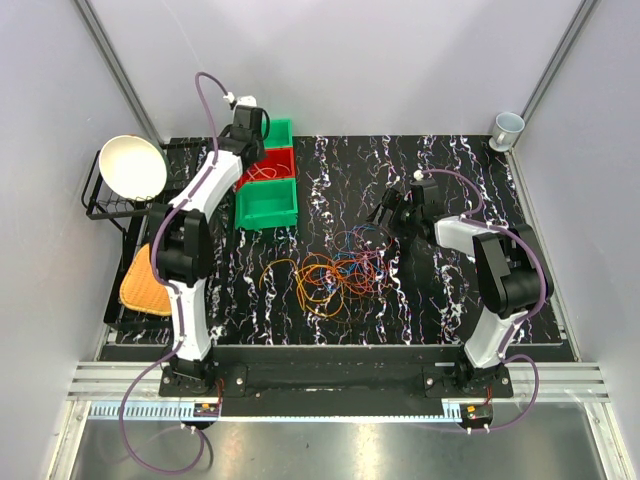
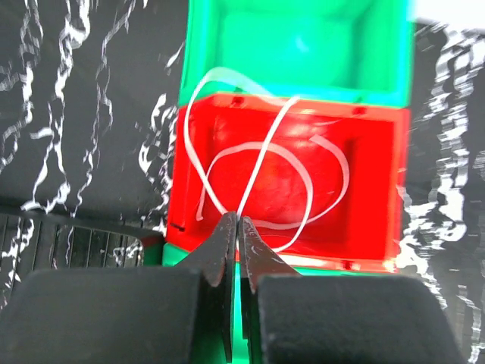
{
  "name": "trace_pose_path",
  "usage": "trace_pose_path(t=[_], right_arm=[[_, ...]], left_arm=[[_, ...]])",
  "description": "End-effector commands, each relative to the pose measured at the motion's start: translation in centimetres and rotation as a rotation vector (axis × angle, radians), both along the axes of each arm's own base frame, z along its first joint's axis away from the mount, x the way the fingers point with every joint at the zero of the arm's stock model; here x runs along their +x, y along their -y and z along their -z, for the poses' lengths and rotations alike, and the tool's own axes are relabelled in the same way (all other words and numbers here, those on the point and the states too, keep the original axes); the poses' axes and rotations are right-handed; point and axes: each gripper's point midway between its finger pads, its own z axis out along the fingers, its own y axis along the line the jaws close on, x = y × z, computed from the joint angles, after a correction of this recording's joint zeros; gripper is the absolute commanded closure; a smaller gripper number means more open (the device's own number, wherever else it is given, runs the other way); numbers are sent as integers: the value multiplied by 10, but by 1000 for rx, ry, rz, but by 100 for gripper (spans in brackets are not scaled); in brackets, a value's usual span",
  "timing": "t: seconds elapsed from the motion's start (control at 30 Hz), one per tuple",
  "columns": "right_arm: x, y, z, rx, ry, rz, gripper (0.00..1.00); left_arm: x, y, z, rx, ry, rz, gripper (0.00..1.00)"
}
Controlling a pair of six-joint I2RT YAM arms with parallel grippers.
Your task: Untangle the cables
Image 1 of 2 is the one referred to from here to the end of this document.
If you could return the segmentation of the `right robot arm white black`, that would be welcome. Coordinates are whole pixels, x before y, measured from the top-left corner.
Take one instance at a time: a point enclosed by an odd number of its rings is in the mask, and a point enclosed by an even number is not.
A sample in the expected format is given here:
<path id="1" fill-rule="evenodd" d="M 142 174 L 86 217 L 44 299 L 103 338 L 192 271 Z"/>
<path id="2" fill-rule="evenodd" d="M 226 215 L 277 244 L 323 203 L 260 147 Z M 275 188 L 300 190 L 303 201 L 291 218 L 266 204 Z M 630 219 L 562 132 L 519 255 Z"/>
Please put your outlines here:
<path id="1" fill-rule="evenodd" d="M 421 238 L 475 261 L 483 310 L 454 363 L 452 386 L 466 396 L 485 393 L 502 376 L 508 344 L 521 324 L 553 293 L 546 261 L 532 227 L 489 226 L 468 214 L 446 214 L 433 180 L 411 183 L 411 198 L 394 188 L 367 217 L 403 240 Z"/>

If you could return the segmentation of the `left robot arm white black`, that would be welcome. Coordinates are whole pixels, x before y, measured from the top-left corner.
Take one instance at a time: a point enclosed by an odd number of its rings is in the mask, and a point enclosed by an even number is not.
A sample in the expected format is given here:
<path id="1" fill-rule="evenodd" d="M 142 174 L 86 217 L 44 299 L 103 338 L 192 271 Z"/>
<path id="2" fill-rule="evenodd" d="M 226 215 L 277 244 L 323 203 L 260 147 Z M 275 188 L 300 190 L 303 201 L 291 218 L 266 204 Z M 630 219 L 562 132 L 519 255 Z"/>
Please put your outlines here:
<path id="1" fill-rule="evenodd" d="M 209 221 L 231 187 L 265 158 L 270 118 L 252 96 L 235 101 L 233 121 L 213 138 L 201 168 L 169 203 L 149 212 L 150 261 L 170 304 L 173 347 L 162 360 L 169 380 L 196 396 L 215 386 L 207 327 L 205 287 L 214 266 Z"/>

